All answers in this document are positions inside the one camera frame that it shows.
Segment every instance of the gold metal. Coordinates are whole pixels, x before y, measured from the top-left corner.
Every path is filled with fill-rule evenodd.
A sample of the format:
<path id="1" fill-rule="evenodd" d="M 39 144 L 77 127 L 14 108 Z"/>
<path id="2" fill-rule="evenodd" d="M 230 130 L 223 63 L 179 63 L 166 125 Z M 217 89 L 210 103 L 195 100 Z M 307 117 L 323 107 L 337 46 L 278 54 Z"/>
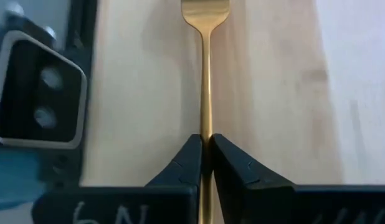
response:
<path id="1" fill-rule="evenodd" d="M 229 0 L 181 0 L 181 12 L 188 24 L 202 37 L 202 84 L 201 84 L 201 126 L 200 134 L 204 143 L 204 163 L 209 163 L 211 152 L 209 140 L 212 129 L 211 96 L 211 34 L 222 24 L 230 12 Z M 199 194 L 199 223 L 213 223 L 212 170 L 203 170 Z"/>

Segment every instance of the fork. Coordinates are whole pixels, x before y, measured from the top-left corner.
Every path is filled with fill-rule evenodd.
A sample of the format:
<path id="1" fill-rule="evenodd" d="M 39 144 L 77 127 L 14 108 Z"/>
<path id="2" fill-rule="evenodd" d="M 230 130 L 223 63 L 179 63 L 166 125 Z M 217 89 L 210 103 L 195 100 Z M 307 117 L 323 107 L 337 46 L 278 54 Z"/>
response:
<path id="1" fill-rule="evenodd" d="M 181 0 L 184 20 L 193 26 L 202 37 L 202 83 L 200 134 L 204 145 L 204 168 L 202 169 L 199 194 L 199 223 L 213 223 L 212 170 L 209 140 L 213 135 L 211 98 L 211 34 L 222 24 L 230 12 L 230 0 Z"/>

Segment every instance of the black plastic part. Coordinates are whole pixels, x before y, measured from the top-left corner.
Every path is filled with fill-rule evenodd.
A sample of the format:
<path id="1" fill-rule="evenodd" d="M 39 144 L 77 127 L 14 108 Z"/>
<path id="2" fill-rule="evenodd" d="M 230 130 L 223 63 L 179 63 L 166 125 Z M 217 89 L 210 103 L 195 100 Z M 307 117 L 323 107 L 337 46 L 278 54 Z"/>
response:
<path id="1" fill-rule="evenodd" d="M 80 7 L 79 11 L 89 10 L 91 12 L 84 12 L 88 14 L 88 17 L 79 17 L 73 10 L 71 10 L 69 24 L 69 31 L 72 30 L 74 22 L 89 24 L 89 31 L 84 34 L 83 30 L 80 30 L 79 35 L 86 36 L 89 40 L 88 44 L 82 44 L 79 48 L 67 47 L 65 50 L 59 52 L 65 58 L 71 60 L 77 64 L 87 77 L 87 99 L 85 104 L 85 121 L 83 125 L 86 125 L 87 108 L 89 101 L 89 88 L 90 88 L 90 75 L 92 66 L 92 43 L 94 36 L 87 38 L 87 35 L 94 33 L 95 13 L 97 4 L 95 0 L 89 0 L 92 4 L 86 6 L 86 8 Z M 3 38 L 12 30 L 19 30 L 27 35 L 38 40 L 42 44 L 51 47 L 54 39 L 41 27 L 35 25 L 26 17 L 8 16 L 5 26 L 0 27 L 0 52 Z M 82 171 L 82 158 L 84 147 L 84 135 L 85 128 L 83 127 L 83 135 L 80 144 L 75 149 L 42 149 L 33 147 L 12 147 L 5 146 L 0 143 L 0 149 L 3 150 L 15 150 L 15 151 L 31 151 L 37 153 L 39 156 L 39 179 L 47 184 L 48 189 L 62 189 L 67 187 L 77 187 L 79 178 Z M 6 130 L 5 134 L 13 134 L 11 130 Z"/>
<path id="2" fill-rule="evenodd" d="M 295 185 L 220 134 L 212 151 L 225 224 L 385 223 L 385 186 Z"/>
<path id="3" fill-rule="evenodd" d="M 201 157 L 201 137 L 193 134 L 169 165 L 145 187 L 82 187 L 49 192 L 34 204 L 33 221 L 196 224 Z"/>

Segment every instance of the black device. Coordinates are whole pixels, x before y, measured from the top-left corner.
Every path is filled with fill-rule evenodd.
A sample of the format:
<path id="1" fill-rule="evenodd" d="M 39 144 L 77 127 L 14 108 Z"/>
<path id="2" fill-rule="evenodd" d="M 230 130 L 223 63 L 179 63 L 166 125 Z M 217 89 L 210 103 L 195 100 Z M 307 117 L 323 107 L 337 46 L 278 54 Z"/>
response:
<path id="1" fill-rule="evenodd" d="M 16 11 L 0 23 L 0 150 L 36 153 L 48 189 L 78 186 L 96 11 L 96 0 L 71 0 L 59 49 Z"/>
<path id="2" fill-rule="evenodd" d="M 226 224 L 385 223 L 385 186 L 296 185 L 221 134 L 211 139 L 212 165 Z M 199 180 L 206 169 L 193 134 L 145 187 L 49 192 L 34 205 L 35 224 L 196 224 Z"/>

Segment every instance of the wooden surface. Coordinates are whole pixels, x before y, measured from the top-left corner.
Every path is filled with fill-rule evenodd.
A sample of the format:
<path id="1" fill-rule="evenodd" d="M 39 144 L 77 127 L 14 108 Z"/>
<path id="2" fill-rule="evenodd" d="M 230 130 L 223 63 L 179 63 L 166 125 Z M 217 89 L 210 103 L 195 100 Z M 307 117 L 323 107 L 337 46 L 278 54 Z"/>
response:
<path id="1" fill-rule="evenodd" d="M 178 0 L 100 4 L 84 185 L 145 185 L 199 128 Z M 299 184 L 385 184 L 385 0 L 231 0 L 214 129 Z"/>

